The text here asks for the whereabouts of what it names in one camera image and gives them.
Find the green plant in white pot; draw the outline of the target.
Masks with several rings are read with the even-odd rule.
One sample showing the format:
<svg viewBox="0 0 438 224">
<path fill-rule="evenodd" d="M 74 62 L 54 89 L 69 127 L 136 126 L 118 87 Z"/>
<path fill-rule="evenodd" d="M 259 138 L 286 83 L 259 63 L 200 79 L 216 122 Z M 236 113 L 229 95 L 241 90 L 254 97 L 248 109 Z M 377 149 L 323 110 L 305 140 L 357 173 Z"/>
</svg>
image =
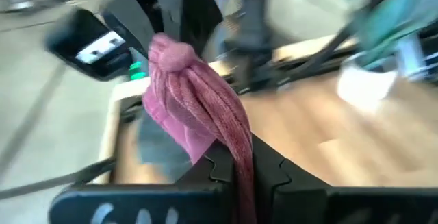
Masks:
<svg viewBox="0 0 438 224">
<path fill-rule="evenodd" d="M 383 0 L 373 10 L 356 12 L 350 30 L 358 53 L 342 62 L 337 94 L 354 106 L 384 99 L 411 61 L 417 33 L 438 20 L 438 0 Z"/>
</svg>

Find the dark red baseball cap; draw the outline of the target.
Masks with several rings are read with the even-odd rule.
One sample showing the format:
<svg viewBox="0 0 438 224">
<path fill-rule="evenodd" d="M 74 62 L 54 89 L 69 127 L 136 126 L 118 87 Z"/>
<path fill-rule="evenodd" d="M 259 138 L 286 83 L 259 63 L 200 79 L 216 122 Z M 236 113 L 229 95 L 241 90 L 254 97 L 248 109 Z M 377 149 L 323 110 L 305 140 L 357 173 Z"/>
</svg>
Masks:
<svg viewBox="0 0 438 224">
<path fill-rule="evenodd" d="M 192 46 L 165 34 L 154 35 L 148 59 L 145 110 L 193 163 L 216 140 L 229 149 L 237 173 L 239 224 L 257 224 L 252 133 L 238 96 Z"/>
</svg>

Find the black aluminium table frame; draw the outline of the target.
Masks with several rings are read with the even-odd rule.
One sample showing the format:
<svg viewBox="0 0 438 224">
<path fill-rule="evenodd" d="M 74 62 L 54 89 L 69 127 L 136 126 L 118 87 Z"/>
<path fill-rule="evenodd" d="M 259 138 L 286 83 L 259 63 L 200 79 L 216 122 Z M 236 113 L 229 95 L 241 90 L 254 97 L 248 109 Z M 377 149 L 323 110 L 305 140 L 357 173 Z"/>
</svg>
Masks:
<svg viewBox="0 0 438 224">
<path fill-rule="evenodd" d="M 423 59 L 421 66 L 413 74 L 421 80 L 438 86 L 438 21 L 421 29 L 419 34 L 420 52 Z M 263 66 L 253 67 L 247 73 L 238 73 L 235 69 L 225 77 L 225 80 L 240 94 L 250 91 L 259 91 L 269 86 L 282 86 L 290 82 L 317 75 L 323 75 L 340 68 L 342 60 L 359 51 L 358 44 L 346 37 L 343 29 L 333 39 L 316 38 L 310 43 L 321 42 L 322 48 L 315 46 L 305 50 L 304 56 L 287 56 L 279 62 L 269 62 Z"/>
</svg>

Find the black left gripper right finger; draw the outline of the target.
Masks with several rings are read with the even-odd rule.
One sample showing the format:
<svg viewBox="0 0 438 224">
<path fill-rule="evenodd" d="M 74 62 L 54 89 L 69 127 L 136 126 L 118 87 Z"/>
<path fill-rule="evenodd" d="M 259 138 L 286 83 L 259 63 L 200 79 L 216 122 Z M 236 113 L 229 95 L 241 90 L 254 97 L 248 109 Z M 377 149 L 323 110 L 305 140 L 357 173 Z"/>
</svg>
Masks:
<svg viewBox="0 0 438 224">
<path fill-rule="evenodd" d="M 330 186 L 253 136 L 258 224 L 324 224 Z"/>
</svg>

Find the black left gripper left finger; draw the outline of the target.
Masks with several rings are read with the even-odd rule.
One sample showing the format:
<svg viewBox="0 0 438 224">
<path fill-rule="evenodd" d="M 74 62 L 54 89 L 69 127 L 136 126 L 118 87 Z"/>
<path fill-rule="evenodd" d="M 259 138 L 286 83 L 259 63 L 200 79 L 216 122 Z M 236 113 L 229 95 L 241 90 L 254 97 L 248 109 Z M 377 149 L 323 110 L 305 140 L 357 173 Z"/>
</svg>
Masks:
<svg viewBox="0 0 438 224">
<path fill-rule="evenodd" d="M 222 143 L 214 142 L 176 185 L 183 191 L 176 224 L 232 224 L 234 160 Z"/>
</svg>

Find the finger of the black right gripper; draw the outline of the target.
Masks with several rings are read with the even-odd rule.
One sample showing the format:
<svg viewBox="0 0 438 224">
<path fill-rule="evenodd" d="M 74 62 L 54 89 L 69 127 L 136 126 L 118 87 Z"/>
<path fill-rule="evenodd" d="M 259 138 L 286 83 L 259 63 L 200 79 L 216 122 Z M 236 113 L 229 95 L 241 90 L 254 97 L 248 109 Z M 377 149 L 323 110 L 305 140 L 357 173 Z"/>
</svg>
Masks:
<svg viewBox="0 0 438 224">
<path fill-rule="evenodd" d="M 163 32 L 192 45 L 201 55 L 222 14 L 215 0 L 157 0 L 162 13 Z"/>
<path fill-rule="evenodd" d="M 137 0 L 111 0 L 102 13 L 107 26 L 115 31 L 129 47 L 148 55 L 155 31 Z"/>
</svg>

